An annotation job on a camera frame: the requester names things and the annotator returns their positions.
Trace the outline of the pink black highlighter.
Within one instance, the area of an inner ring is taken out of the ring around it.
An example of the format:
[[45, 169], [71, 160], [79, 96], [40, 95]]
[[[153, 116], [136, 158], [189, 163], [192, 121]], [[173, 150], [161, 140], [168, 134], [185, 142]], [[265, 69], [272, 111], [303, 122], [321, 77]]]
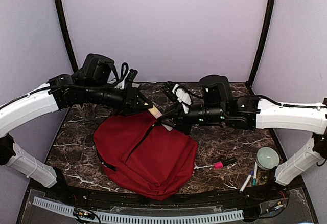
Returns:
[[214, 168], [215, 169], [221, 169], [224, 166], [235, 163], [236, 161], [237, 161], [237, 159], [235, 157], [227, 158], [227, 159], [224, 159], [224, 160], [221, 160], [221, 161], [218, 161], [218, 162], [214, 163]]

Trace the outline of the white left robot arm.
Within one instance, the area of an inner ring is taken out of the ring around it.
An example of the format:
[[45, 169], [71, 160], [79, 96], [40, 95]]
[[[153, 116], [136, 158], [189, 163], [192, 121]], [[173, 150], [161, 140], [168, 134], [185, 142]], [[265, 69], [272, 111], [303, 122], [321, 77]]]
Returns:
[[68, 201], [72, 190], [62, 172], [27, 153], [35, 139], [49, 138], [37, 119], [52, 116], [74, 105], [94, 104], [112, 108], [126, 114], [152, 108], [151, 102], [134, 87], [137, 71], [123, 63], [118, 72], [115, 61], [109, 57], [90, 53], [82, 67], [73, 74], [62, 74], [49, 79], [38, 88], [1, 106], [1, 165], [17, 170], [28, 179], [51, 189], [60, 201]]

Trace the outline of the red student backpack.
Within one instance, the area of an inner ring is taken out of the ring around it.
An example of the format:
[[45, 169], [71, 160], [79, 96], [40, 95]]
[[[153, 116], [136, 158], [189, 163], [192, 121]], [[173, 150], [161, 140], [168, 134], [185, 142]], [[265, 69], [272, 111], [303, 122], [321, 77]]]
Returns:
[[165, 200], [192, 177], [197, 142], [177, 130], [167, 131], [148, 112], [110, 116], [93, 141], [105, 174], [144, 197]]

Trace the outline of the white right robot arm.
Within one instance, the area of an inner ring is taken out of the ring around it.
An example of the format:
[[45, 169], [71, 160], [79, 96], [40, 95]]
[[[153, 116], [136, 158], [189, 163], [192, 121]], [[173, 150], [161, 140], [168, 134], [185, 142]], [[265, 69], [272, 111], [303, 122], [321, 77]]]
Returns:
[[201, 78], [199, 87], [201, 95], [196, 95], [181, 84], [166, 82], [162, 91], [173, 105], [159, 120], [185, 134], [194, 125], [277, 130], [287, 160], [273, 167], [273, 180], [261, 188], [263, 199], [274, 199], [281, 186], [326, 162], [326, 101], [306, 104], [277, 102], [264, 95], [235, 97], [228, 78], [220, 75]]

